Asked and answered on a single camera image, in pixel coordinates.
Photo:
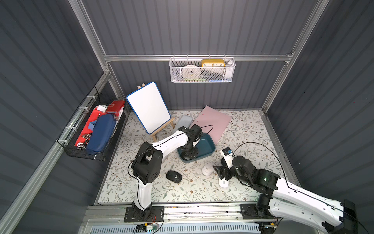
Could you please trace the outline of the yellow clock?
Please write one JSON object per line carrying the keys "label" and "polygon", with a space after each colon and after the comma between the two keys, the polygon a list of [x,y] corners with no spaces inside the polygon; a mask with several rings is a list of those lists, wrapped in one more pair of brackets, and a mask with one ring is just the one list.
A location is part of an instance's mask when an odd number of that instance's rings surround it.
{"label": "yellow clock", "polygon": [[223,59],[203,59],[201,61],[201,67],[225,67],[225,61]]}

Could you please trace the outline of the white tape roll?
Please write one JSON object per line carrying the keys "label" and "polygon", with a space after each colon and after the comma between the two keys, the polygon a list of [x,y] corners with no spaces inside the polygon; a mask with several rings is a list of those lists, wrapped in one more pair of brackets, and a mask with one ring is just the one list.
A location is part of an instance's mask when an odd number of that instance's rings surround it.
{"label": "white tape roll", "polygon": [[181,69],[184,79],[199,79],[201,77],[201,68],[196,65],[186,65]]}

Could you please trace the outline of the blue framed whiteboard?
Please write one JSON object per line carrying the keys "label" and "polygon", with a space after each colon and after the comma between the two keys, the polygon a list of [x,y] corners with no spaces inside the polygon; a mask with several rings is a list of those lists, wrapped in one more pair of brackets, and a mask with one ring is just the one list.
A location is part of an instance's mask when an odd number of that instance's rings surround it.
{"label": "blue framed whiteboard", "polygon": [[150,82],[128,94],[126,101],[148,134],[152,134],[171,119],[165,101],[155,82]]}

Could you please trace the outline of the black Lecoo mouse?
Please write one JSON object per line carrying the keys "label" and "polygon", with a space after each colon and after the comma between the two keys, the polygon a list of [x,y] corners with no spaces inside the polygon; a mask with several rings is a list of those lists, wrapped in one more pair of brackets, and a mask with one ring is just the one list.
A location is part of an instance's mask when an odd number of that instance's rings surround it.
{"label": "black Lecoo mouse", "polygon": [[166,173],[166,179],[174,183],[180,183],[182,175],[177,171],[170,170]]}
{"label": "black Lecoo mouse", "polygon": [[181,155],[180,155],[181,159],[184,160],[184,161],[189,161],[191,160],[191,157],[189,155],[187,155],[185,152],[182,152]]}

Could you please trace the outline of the teal plastic storage box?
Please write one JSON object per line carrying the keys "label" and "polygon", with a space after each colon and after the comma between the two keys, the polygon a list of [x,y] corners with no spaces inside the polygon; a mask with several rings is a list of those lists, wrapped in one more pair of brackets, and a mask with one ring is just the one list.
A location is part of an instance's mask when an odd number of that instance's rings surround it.
{"label": "teal plastic storage box", "polygon": [[181,159],[182,162],[191,163],[191,162],[194,162],[194,161],[197,161],[197,160],[202,160],[206,157],[211,156],[214,153],[214,151],[216,150],[216,146],[215,146],[211,136],[208,135],[208,134],[205,134],[205,133],[202,134],[202,136],[200,138],[200,141],[196,144],[195,147],[198,150],[198,154],[194,159],[191,159],[189,161],[182,160],[180,155],[183,151],[179,148],[177,149],[179,158]]}

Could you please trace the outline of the light blue pencil case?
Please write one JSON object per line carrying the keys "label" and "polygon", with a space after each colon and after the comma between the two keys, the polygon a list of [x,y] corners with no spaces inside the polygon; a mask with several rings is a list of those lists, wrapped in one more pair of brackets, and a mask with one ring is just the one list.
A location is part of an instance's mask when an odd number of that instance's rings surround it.
{"label": "light blue pencil case", "polygon": [[193,118],[187,115],[182,115],[177,124],[175,125],[175,131],[177,131],[180,127],[189,128],[193,122]]}

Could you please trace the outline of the floral table mat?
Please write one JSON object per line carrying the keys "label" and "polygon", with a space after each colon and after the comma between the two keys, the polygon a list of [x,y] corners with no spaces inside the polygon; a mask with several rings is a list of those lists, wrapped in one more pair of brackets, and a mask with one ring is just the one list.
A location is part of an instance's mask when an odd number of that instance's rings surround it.
{"label": "floral table mat", "polygon": [[[219,186],[219,178],[215,173],[209,177],[202,174],[201,169],[204,165],[210,162],[220,164],[220,151],[226,147],[230,147],[237,155],[250,159],[257,168],[273,171],[280,176],[286,176],[290,182],[299,184],[270,121],[262,111],[226,110],[225,114],[231,116],[231,121],[211,156],[191,163],[182,162],[177,152],[172,152],[166,157],[160,175],[153,183],[154,203],[255,201],[258,193],[241,185],[237,179],[231,179],[229,186],[223,189]],[[137,116],[131,113],[101,191],[98,193],[98,204],[133,202],[137,182],[132,178],[129,164],[145,141],[153,142],[153,139],[146,133]],[[182,175],[180,183],[166,179],[166,173],[170,170]]]}

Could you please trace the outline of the pink folder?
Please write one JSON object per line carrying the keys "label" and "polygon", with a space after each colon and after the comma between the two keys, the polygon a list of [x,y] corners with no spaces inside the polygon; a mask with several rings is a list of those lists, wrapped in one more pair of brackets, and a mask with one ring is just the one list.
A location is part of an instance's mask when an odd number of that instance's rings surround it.
{"label": "pink folder", "polygon": [[202,132],[209,134],[217,145],[230,121],[231,116],[206,106],[192,122],[191,127],[193,125],[200,126]]}

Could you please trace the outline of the navy blue pouch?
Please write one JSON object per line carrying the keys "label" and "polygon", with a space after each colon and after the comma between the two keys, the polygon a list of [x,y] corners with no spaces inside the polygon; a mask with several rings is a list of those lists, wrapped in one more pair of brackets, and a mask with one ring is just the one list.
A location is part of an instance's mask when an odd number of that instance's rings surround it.
{"label": "navy blue pouch", "polygon": [[116,119],[114,115],[106,114],[100,116],[95,123],[91,138],[86,147],[87,154],[95,155],[102,152],[110,140],[115,126]]}

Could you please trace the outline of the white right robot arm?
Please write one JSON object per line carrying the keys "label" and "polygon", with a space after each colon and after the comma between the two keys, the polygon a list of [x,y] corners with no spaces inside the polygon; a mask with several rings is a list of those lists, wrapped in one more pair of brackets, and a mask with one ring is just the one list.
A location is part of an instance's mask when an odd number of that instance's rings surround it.
{"label": "white right robot arm", "polygon": [[355,204],[339,202],[305,190],[278,174],[257,169],[250,160],[233,155],[223,157],[221,166],[213,169],[225,187],[232,178],[241,185],[260,193],[254,208],[244,211],[247,216],[289,219],[325,234],[357,234],[358,221]]}

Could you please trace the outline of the red package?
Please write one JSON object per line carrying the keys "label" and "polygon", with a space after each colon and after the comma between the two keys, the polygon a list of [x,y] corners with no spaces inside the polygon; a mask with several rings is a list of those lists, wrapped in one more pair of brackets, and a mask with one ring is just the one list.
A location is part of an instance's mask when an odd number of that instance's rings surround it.
{"label": "red package", "polygon": [[85,148],[90,154],[101,152],[112,137],[125,107],[124,100],[96,106],[75,142],[78,149]]}

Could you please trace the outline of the white slim mouse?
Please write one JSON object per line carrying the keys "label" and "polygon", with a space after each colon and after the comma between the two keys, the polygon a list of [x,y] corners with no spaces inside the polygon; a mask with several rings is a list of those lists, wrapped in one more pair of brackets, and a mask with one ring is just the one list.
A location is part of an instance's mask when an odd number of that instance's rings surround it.
{"label": "white slim mouse", "polygon": [[225,178],[219,179],[219,186],[223,189],[226,189],[229,186],[229,181]]}

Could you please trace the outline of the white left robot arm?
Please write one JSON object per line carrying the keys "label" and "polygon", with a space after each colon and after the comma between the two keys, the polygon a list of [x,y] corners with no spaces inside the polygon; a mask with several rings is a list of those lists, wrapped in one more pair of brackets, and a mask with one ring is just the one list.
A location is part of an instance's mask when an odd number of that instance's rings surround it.
{"label": "white left robot arm", "polygon": [[180,127],[171,136],[155,143],[144,142],[131,164],[133,176],[138,182],[138,190],[134,200],[135,208],[145,211],[152,205],[151,192],[153,182],[161,171],[164,158],[180,149],[181,155],[188,160],[197,157],[202,129],[198,125],[191,128]]}

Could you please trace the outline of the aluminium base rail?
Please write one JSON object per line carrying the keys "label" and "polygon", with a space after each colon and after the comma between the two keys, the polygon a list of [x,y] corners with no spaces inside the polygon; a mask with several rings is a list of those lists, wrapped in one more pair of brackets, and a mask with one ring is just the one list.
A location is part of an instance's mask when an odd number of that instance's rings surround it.
{"label": "aluminium base rail", "polygon": [[254,202],[157,204],[146,221],[129,205],[89,206],[80,234],[319,234],[281,217],[248,216]]}

